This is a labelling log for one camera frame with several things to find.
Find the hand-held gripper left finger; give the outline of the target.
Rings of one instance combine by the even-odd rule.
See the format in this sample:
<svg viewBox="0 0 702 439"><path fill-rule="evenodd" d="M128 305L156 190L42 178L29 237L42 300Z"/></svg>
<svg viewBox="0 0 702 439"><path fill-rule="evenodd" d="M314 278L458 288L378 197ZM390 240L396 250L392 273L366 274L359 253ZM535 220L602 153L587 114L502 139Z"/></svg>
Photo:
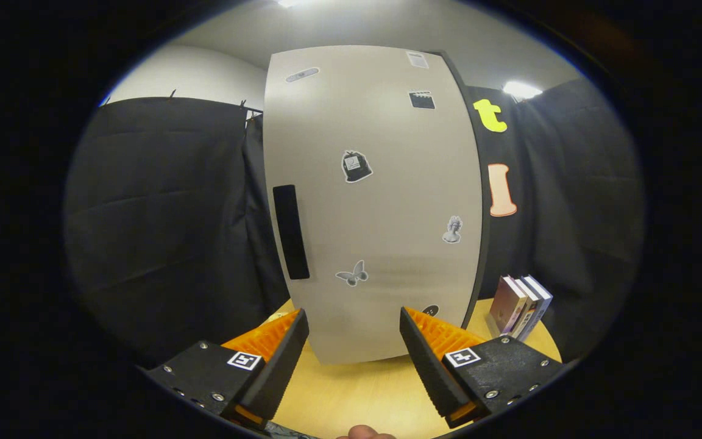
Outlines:
<svg viewBox="0 0 702 439"><path fill-rule="evenodd" d="M308 334L306 312L296 309L222 344L195 342L142 372L198 411L246 430L265 432Z"/></svg>

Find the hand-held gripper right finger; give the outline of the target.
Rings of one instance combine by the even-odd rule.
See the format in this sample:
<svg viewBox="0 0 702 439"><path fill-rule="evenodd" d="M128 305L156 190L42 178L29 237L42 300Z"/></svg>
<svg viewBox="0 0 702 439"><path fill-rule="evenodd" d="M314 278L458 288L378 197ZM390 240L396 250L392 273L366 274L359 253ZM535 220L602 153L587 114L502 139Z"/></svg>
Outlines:
<svg viewBox="0 0 702 439"><path fill-rule="evenodd" d="M450 428L517 406L566 367L514 337L487 340L410 307L400 309L399 333L428 397Z"/></svg>

